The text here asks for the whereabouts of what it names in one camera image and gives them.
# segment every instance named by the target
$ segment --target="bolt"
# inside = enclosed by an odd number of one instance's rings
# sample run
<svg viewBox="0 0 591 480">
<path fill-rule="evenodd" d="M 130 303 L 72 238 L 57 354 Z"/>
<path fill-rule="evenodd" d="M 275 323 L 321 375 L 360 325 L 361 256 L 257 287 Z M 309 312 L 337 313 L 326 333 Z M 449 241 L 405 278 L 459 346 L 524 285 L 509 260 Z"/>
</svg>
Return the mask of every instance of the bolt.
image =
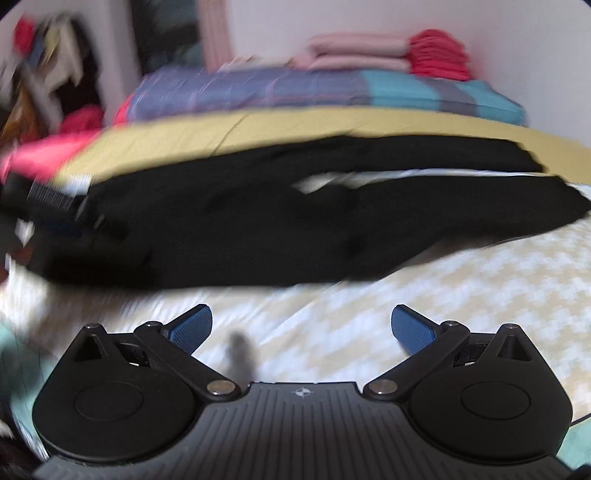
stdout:
<svg viewBox="0 0 591 480">
<path fill-rule="evenodd" d="M 214 395 L 228 395 L 236 390 L 236 385 L 229 380 L 214 380 L 207 385 L 207 390 Z"/>
<path fill-rule="evenodd" d="M 378 395 L 389 395 L 390 393 L 396 392 L 398 389 L 396 382 L 386 379 L 374 380 L 369 383 L 368 387 L 372 392 L 377 393 Z"/>
</svg>

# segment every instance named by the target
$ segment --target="blue gripper pad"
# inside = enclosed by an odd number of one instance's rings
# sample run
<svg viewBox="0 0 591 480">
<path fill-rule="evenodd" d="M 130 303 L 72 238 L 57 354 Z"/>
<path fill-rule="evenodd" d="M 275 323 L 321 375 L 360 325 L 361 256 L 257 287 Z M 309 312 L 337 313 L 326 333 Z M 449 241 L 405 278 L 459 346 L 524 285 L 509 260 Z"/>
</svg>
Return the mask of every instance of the blue gripper pad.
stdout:
<svg viewBox="0 0 591 480">
<path fill-rule="evenodd" d="M 192 355 L 212 332 L 212 311 L 199 304 L 162 328 L 162 334 L 185 353 Z"/>
<path fill-rule="evenodd" d="M 441 327 L 406 305 L 397 305 L 392 311 L 392 334 L 414 355 L 441 335 Z"/>
</svg>

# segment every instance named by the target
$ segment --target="ribbed black surface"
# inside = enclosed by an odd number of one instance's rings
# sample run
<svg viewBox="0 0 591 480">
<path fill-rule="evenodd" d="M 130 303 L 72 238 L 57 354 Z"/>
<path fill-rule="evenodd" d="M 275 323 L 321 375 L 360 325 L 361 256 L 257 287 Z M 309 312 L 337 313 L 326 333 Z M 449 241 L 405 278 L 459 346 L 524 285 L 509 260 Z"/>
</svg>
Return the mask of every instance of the ribbed black surface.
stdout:
<svg viewBox="0 0 591 480">
<path fill-rule="evenodd" d="M 559 461 L 479 466 L 419 437 L 395 404 L 365 400 L 355 384 L 255 384 L 240 400 L 208 406 L 163 455 L 88 468 L 52 459 L 40 480 L 563 480 Z"/>
</svg>

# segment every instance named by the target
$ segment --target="folded towel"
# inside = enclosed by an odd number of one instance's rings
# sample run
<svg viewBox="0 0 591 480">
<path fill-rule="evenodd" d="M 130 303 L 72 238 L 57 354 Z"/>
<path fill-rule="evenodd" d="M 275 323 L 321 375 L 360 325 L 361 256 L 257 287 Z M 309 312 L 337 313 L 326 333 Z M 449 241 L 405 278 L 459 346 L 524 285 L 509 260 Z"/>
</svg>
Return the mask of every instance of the folded towel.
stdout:
<svg viewBox="0 0 591 480">
<path fill-rule="evenodd" d="M 443 30 L 424 30 L 409 40 L 411 73 L 450 80 L 472 80 L 464 45 Z"/>
<path fill-rule="evenodd" d="M 423 60 L 455 61 L 457 63 L 467 63 L 470 61 L 470 57 L 464 52 L 451 52 L 443 48 L 435 47 L 413 50 L 408 54 L 407 58 L 413 63 Z"/>
<path fill-rule="evenodd" d="M 320 55 L 314 57 L 309 51 L 295 56 L 292 64 L 300 70 L 377 69 L 396 72 L 410 70 L 410 62 L 406 59 L 370 55 Z"/>
<path fill-rule="evenodd" d="M 404 57 L 408 53 L 408 41 L 392 34 L 331 33 L 312 37 L 308 45 L 317 55 Z"/>
<path fill-rule="evenodd" d="M 423 60 L 413 63 L 413 68 L 450 70 L 451 72 L 469 72 L 464 63 L 443 60 Z"/>
<path fill-rule="evenodd" d="M 414 46 L 415 44 L 418 44 L 424 40 L 432 41 L 436 39 L 443 39 L 446 41 L 446 43 L 453 43 L 456 48 L 459 48 L 460 50 L 464 49 L 464 44 L 461 41 L 452 37 L 449 33 L 443 30 L 437 30 L 435 28 L 423 30 L 422 32 L 419 32 L 415 36 L 411 37 L 408 41 L 412 46 Z"/>
<path fill-rule="evenodd" d="M 472 80 L 472 74 L 469 70 L 457 72 L 454 70 L 443 70 L 434 67 L 413 67 L 411 73 L 421 77 L 435 77 L 447 80 L 457 80 L 458 82 L 467 82 Z"/>
</svg>

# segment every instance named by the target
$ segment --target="teal cloth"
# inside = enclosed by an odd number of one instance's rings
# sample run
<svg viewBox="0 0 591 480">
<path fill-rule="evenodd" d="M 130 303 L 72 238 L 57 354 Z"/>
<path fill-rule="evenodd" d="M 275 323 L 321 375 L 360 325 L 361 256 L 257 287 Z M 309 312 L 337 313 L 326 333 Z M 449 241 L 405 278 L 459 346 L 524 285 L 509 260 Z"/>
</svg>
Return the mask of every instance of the teal cloth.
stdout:
<svg viewBox="0 0 591 480">
<path fill-rule="evenodd" d="M 585 463 L 591 465 L 591 418 L 570 428 L 558 458 L 573 470 Z"/>
<path fill-rule="evenodd" d="M 9 402 L 12 416 L 28 447 L 40 458 L 47 454 L 33 426 L 33 403 L 56 366 L 57 359 L 26 345 L 0 323 L 0 399 Z"/>
</svg>

